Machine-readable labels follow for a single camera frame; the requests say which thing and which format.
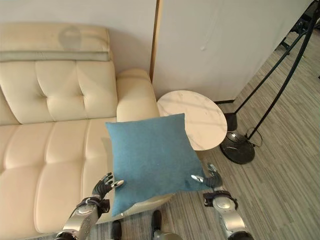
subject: white wall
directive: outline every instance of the white wall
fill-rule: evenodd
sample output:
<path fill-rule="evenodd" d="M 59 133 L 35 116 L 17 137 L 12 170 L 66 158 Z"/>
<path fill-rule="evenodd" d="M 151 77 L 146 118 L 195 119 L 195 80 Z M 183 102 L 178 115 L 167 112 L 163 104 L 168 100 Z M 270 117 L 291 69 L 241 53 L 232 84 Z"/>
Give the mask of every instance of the white wall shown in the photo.
<path fill-rule="evenodd" d="M 156 96 L 234 100 L 312 0 L 162 0 Z"/>
<path fill-rule="evenodd" d="M 117 72 L 149 72 L 156 0 L 0 0 L 0 23 L 69 22 L 106 26 Z"/>

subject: sofa armrest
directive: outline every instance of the sofa armrest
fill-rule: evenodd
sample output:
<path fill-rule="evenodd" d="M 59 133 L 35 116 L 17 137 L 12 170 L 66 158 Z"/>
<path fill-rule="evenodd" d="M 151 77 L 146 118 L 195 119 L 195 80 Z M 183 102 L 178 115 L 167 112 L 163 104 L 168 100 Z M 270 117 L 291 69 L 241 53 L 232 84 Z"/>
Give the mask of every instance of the sofa armrest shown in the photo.
<path fill-rule="evenodd" d="M 148 74 L 142 69 L 129 69 L 116 78 L 117 122 L 159 117 L 157 101 Z"/>

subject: lamp base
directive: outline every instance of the lamp base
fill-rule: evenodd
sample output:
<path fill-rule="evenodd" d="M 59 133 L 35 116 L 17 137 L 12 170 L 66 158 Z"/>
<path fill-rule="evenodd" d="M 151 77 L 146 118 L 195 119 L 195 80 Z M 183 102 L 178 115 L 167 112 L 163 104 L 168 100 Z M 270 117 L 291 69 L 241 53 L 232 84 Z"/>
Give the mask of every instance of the lamp base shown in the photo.
<path fill-rule="evenodd" d="M 220 144 L 220 149 L 230 161 L 236 164 L 247 164 L 255 158 L 252 143 L 237 132 L 227 132 L 225 139 Z"/>

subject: cream leather sofa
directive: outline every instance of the cream leather sofa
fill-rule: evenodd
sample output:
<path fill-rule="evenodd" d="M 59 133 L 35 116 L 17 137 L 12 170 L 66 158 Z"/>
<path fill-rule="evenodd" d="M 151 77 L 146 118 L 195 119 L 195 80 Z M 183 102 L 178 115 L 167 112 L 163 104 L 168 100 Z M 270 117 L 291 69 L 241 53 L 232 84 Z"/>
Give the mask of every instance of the cream leather sofa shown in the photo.
<path fill-rule="evenodd" d="M 113 170 L 105 122 L 158 117 L 147 73 L 115 75 L 105 28 L 0 24 L 0 239 L 59 231 Z M 107 195 L 111 206 L 114 191 Z M 150 210 L 152 198 L 99 223 Z"/>

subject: sofa seat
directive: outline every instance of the sofa seat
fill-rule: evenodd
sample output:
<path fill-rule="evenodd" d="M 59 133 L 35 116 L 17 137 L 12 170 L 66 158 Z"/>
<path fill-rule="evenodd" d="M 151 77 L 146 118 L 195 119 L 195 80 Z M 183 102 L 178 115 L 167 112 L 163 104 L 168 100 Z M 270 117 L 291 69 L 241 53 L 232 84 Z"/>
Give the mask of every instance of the sofa seat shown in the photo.
<path fill-rule="evenodd" d="M 0 232 L 4 239 L 62 229 L 75 206 L 91 195 L 104 174 L 113 171 L 105 122 L 115 121 L 111 117 L 0 126 L 0 186 L 6 186 L 0 187 Z M 113 190 L 107 195 L 111 207 L 114 194 Z M 116 218 L 110 211 L 99 222 L 152 209 L 159 201 L 166 199 L 152 198 Z"/>

